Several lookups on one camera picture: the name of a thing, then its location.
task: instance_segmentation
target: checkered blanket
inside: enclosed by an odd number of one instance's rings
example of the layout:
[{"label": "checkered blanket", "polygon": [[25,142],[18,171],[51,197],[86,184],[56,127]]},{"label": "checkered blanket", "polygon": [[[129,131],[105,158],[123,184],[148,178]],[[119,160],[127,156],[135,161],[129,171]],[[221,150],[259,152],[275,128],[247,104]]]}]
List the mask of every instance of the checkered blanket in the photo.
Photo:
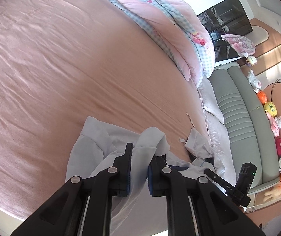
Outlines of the checkered blanket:
[{"label": "checkered blanket", "polygon": [[183,0],[109,0],[131,17],[198,87],[214,69],[207,30]]}]

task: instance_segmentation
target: bed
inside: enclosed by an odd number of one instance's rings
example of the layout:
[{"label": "bed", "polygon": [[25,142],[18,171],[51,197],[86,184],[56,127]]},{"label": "bed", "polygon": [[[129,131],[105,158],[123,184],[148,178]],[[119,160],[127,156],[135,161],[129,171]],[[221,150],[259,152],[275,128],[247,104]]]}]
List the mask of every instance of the bed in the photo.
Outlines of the bed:
[{"label": "bed", "polygon": [[[210,82],[221,86],[216,74]],[[213,93],[219,103],[215,87]],[[179,139],[187,139],[193,124],[211,145],[217,138],[230,164],[226,169],[235,173],[240,163],[263,164],[258,158],[266,154],[259,149],[250,159],[233,159],[238,147],[230,150],[231,133],[209,119],[203,98],[108,0],[0,0],[0,209],[25,220],[64,183],[88,116],[136,133],[155,126],[184,161],[190,156]],[[227,132],[224,140],[211,136],[218,127]],[[276,149],[272,143],[270,148],[273,173],[264,178],[261,166],[255,187],[278,182]]]}]

